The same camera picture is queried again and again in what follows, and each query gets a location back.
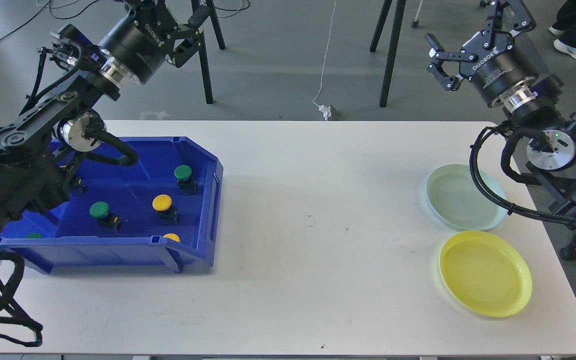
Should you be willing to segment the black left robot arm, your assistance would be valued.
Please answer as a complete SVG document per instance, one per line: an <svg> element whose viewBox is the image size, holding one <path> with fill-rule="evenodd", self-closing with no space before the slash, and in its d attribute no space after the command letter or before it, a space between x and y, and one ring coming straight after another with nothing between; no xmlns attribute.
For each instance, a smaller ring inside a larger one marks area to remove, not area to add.
<svg viewBox="0 0 576 360"><path fill-rule="evenodd" d="M181 68L199 54L205 98L213 102L203 23L218 23L212 0L193 0L179 23L164 0L125 0L124 16L94 44L70 23L40 50L34 89L16 120L0 127L0 233L23 212L46 214L71 198L83 161L133 166L137 152L109 133L94 111L107 96L118 100L132 80L146 84L167 62ZM0 251L0 324L25 327L34 339L0 339L24 347L42 345L43 326L15 301L25 272L21 255Z"/></svg>

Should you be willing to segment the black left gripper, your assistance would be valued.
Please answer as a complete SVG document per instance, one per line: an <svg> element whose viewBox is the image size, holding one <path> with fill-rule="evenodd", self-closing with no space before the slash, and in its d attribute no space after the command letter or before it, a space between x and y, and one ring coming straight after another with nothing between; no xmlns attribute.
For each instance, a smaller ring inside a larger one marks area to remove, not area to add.
<svg viewBox="0 0 576 360"><path fill-rule="evenodd" d="M167 9L165 0L124 0L128 15L122 18L99 46L108 51L140 84L146 84L162 66L181 68L199 53L202 69L208 68L205 38L201 30L211 8L199 5L186 23L179 24Z"/></svg>

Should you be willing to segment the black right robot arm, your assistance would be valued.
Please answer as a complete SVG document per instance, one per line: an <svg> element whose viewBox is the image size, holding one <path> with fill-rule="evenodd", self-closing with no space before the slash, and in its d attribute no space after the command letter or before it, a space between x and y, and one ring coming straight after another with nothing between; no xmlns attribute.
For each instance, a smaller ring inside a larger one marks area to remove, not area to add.
<svg viewBox="0 0 576 360"><path fill-rule="evenodd" d="M521 0L491 0L487 18L457 52L446 51L427 33L431 59L427 70L446 91L470 82L490 109L502 107L506 121L486 127L471 146L470 173L478 191L494 204L526 218L562 224L576 235L576 112L562 117L556 103L562 81L555 75L538 80L538 72L515 45L537 23ZM484 183L478 154L493 134L506 139L503 173L517 183L542 186L554 197L553 212L521 207L495 194Z"/></svg>

